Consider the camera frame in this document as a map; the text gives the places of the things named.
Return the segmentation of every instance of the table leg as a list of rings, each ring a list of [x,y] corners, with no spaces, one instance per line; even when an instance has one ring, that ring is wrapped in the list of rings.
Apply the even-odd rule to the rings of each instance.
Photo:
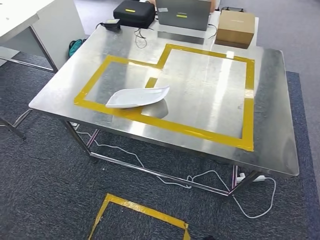
[[[91,144],[94,141],[94,139],[98,135],[100,132],[99,129],[94,130],[94,132],[92,134],[92,136],[89,139],[89,141],[87,142],[87,147],[90,148]]]
[[[49,62],[49,64],[51,66],[54,73],[58,72],[58,68],[54,64],[54,62],[52,60],[52,58],[49,55],[49,53],[46,50],[46,48],[42,44],[42,42],[40,40],[40,38],[37,35],[37,33],[35,31],[35,29],[32,26],[29,27],[31,33],[35,40],[35,42],[38,45],[38,47],[42,51],[42,53],[45,55],[45,57]]]
[[[240,191],[241,189],[252,183],[254,180],[255,180],[256,178],[259,177],[260,175],[261,175],[261,172],[259,171],[251,171],[249,175],[245,177],[242,181],[241,181],[239,184],[236,185],[235,187],[232,188],[231,191],[229,192],[229,196],[232,196],[235,193],[238,193],[238,191]]]
[[[232,189],[235,188],[237,185],[238,177],[238,166],[233,165],[233,170],[232,171]]]
[[[0,123],[4,124],[5,127],[6,127],[8,129],[12,131],[13,133],[17,134],[17,136],[19,136],[19,137],[20,137],[20,138],[22,138],[23,140],[26,139],[26,136],[23,133],[17,130],[16,127],[14,127],[14,125],[11,124],[10,122],[8,122],[8,121],[6,121],[6,120],[0,117]]]
[[[14,63],[14,64],[20,64],[20,65],[23,65],[23,66],[26,66],[26,67],[34,68],[34,69],[43,70],[43,71],[53,73],[53,74],[57,73],[56,71],[48,68],[48,67],[38,66],[38,65],[35,65],[35,64],[32,64],[32,63],[25,62],[25,61],[20,61],[20,60],[6,58],[6,57],[2,57],[2,56],[0,56],[0,60],[11,62],[11,63]]]
[[[128,168],[131,168],[131,169],[140,170],[140,171],[142,171],[142,172],[144,172],[144,173],[151,174],[151,175],[154,175],[154,176],[157,176],[157,177],[160,177],[160,178],[173,180],[173,181],[177,182],[177,183],[185,184],[185,185],[188,185],[188,186],[192,186],[192,187],[195,187],[195,188],[207,190],[207,191],[209,191],[209,192],[223,195],[223,196],[228,196],[227,191],[220,190],[220,189],[217,189],[217,188],[214,188],[214,187],[211,187],[211,186],[207,186],[207,185],[202,185],[202,184],[200,184],[200,183],[198,183],[198,182],[193,182],[193,181],[179,178],[179,177],[176,177],[176,176],[168,175],[168,174],[165,174],[165,173],[154,171],[154,170],[151,170],[151,169],[148,169],[148,168],[145,168],[145,167],[142,167],[142,166],[137,166],[137,165],[130,164],[130,163],[125,162],[125,161],[120,161],[120,160],[117,160],[117,159],[114,159],[114,158],[111,158],[111,157],[97,154],[97,153],[95,153],[95,152],[91,152],[91,155],[92,157],[97,158],[97,159],[102,159],[102,160],[105,160],[105,161],[108,161],[108,162],[111,162],[111,163],[114,163],[114,164],[128,167]]]
[[[90,149],[79,136],[78,133],[69,122],[60,120],[63,126],[66,128],[80,147],[85,152],[88,156],[91,155]]]
[[[13,126],[15,127],[15,128],[19,127],[19,125],[20,125],[20,123],[22,123],[25,118],[26,118],[32,111],[32,110],[31,108],[25,111],[23,114],[22,114],[21,116],[20,116],[19,118],[17,118]]]

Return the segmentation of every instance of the yellow label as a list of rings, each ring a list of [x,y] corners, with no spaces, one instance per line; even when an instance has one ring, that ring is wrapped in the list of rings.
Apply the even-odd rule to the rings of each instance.
[[[186,18],[187,18],[187,16],[186,16],[186,15],[180,15],[180,14],[177,14],[177,17],[179,17],[179,18],[185,18],[185,19],[186,19]]]

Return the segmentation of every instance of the person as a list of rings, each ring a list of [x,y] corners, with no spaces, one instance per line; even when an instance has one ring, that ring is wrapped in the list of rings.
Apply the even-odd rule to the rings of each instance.
[[[155,6],[155,0],[148,0],[148,2]],[[216,0],[211,0],[210,12],[213,13],[216,9]]]

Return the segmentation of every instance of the white desk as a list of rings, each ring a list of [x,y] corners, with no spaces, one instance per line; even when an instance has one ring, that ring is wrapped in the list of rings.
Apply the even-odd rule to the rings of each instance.
[[[54,72],[68,60],[71,41],[85,36],[73,0],[0,3],[0,46],[46,57]],[[0,49],[0,58],[4,52]]]

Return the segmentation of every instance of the table top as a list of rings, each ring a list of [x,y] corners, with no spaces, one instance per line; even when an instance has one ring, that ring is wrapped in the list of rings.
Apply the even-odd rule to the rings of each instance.
[[[0,0],[0,44],[34,23],[37,12],[55,0]]]
[[[285,177],[299,174],[284,57],[98,27],[29,103],[44,114]],[[121,89],[170,85],[145,107],[109,109]]]

